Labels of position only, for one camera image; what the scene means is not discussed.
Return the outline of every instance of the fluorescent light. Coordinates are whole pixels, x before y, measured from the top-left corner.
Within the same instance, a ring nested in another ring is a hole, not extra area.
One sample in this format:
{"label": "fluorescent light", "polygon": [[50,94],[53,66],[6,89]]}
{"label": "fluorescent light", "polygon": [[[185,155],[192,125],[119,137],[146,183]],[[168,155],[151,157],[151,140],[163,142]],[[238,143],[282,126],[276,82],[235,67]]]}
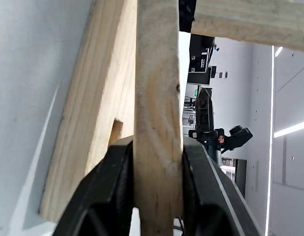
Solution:
{"label": "fluorescent light", "polygon": [[278,138],[278,137],[284,136],[286,134],[291,134],[291,133],[297,132],[302,129],[304,129],[304,122],[301,122],[299,124],[293,125],[291,127],[288,127],[286,129],[276,132],[274,134],[274,138]]}
{"label": "fluorescent light", "polygon": [[274,57],[274,46],[272,46],[270,155],[269,155],[269,178],[268,178],[268,197],[267,197],[267,204],[266,204],[265,236],[269,235],[269,223],[270,223],[270,201],[271,201],[271,185],[272,185],[273,116],[274,116],[274,66],[275,66],[274,60],[275,60],[275,57]]}
{"label": "fluorescent light", "polygon": [[281,50],[283,50],[283,47],[279,47],[278,50],[275,53],[275,57],[277,58],[278,55],[280,54]]}

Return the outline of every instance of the wood grain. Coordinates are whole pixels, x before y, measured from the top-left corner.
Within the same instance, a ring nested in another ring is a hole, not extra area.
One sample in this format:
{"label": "wood grain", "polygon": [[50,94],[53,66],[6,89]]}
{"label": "wood grain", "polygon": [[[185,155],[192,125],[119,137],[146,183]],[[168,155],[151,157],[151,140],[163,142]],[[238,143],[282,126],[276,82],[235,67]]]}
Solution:
{"label": "wood grain", "polygon": [[287,0],[197,0],[192,33],[304,51],[304,4]]}
{"label": "wood grain", "polygon": [[135,203],[142,236],[172,235],[183,213],[178,1],[138,0]]}
{"label": "wood grain", "polygon": [[41,204],[57,222],[81,179],[105,155],[114,120],[134,132],[137,0],[96,0],[70,85]]}

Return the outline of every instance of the white panel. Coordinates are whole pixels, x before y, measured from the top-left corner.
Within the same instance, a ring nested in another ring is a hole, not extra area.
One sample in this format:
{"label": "white panel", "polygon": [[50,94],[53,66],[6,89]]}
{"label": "white panel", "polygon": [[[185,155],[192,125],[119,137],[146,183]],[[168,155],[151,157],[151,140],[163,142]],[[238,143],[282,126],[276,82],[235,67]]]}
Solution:
{"label": "white panel", "polygon": [[274,139],[273,181],[283,183],[283,148],[284,137]]}
{"label": "white panel", "polygon": [[275,59],[275,91],[279,91],[304,68],[304,52],[284,48]]}
{"label": "white panel", "polygon": [[254,45],[252,58],[249,128],[253,138],[248,143],[246,200],[260,228],[265,231],[270,151],[271,46]]}
{"label": "white panel", "polygon": [[304,190],[273,184],[270,231],[277,236],[304,236]]}
{"label": "white panel", "polygon": [[303,121],[304,70],[276,93],[275,131],[280,131]]}
{"label": "white panel", "polygon": [[287,135],[286,183],[304,188],[304,130]]}

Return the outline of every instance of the black equipment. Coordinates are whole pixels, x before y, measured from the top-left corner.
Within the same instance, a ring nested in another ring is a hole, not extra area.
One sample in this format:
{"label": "black equipment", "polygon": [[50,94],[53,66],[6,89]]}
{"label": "black equipment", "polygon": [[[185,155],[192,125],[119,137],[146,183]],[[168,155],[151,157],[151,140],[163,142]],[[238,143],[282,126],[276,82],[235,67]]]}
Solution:
{"label": "black equipment", "polygon": [[225,135],[224,129],[214,129],[212,99],[206,88],[202,88],[197,97],[195,111],[196,130],[189,130],[189,137],[202,143],[215,162],[218,162],[218,150],[223,149],[221,153],[224,153],[242,147],[253,137],[248,128],[239,125],[229,131],[230,136]]}
{"label": "black equipment", "polygon": [[[195,139],[184,138],[182,164],[186,236],[262,235],[238,188]],[[53,235],[128,236],[133,196],[129,137],[81,181]]]}

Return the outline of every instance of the white wall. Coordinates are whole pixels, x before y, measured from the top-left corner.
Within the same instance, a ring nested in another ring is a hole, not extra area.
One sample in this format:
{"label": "white wall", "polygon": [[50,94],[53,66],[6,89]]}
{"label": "white wall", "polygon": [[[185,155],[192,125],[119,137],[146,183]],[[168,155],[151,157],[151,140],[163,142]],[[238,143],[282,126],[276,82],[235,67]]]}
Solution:
{"label": "white wall", "polygon": [[[275,66],[279,131],[304,121],[304,53],[283,49]],[[304,130],[275,139],[273,169],[270,230],[304,236]]]}
{"label": "white wall", "polygon": [[0,0],[0,236],[54,227],[38,210],[91,2]]}
{"label": "white wall", "polygon": [[[216,65],[218,72],[228,78],[211,79],[213,88],[214,127],[224,128],[225,134],[236,125],[249,126],[252,44],[228,38],[216,38],[219,52],[214,52],[210,65]],[[188,85],[186,96],[194,97],[196,86]],[[225,157],[247,159],[247,145],[228,151]]]}
{"label": "white wall", "polygon": [[248,143],[246,201],[260,228],[265,231],[271,118],[271,46],[253,45],[252,84]]}

